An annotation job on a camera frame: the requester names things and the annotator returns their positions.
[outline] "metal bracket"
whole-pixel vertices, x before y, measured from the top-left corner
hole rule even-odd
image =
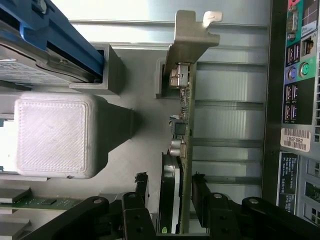
[[[69,88],[86,94],[116,95],[125,86],[126,67],[110,44],[94,44],[97,50],[104,52],[104,68],[101,83],[69,84]]]
[[[221,21],[221,12],[207,11],[203,22],[196,22],[196,12],[177,11],[174,43],[169,46],[163,75],[169,76],[178,63],[194,64],[208,48],[218,46],[220,35],[209,33],[208,26]]]

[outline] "white plastic block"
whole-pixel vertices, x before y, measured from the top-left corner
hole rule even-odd
[[[81,93],[23,93],[14,106],[18,173],[46,178],[95,176],[108,162],[108,148],[98,147],[104,127],[98,112],[107,113],[108,105],[103,98]]]

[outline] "ventilation slot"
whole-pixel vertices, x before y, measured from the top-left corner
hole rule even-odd
[[[314,138],[316,143],[320,142],[320,77],[318,78],[318,86],[316,88],[316,105],[315,105],[315,120],[314,120]]]

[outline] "ethernet port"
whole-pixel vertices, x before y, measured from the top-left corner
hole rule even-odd
[[[311,39],[311,36],[303,40],[301,57],[310,54],[312,52],[313,47],[314,47],[314,41]]]

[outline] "ps/2 port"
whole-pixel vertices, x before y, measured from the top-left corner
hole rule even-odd
[[[290,67],[288,71],[288,79],[290,81],[293,81],[296,78],[296,76],[297,76],[297,69],[294,66]]]
[[[299,67],[299,75],[304,78],[309,73],[309,63],[303,62]]]

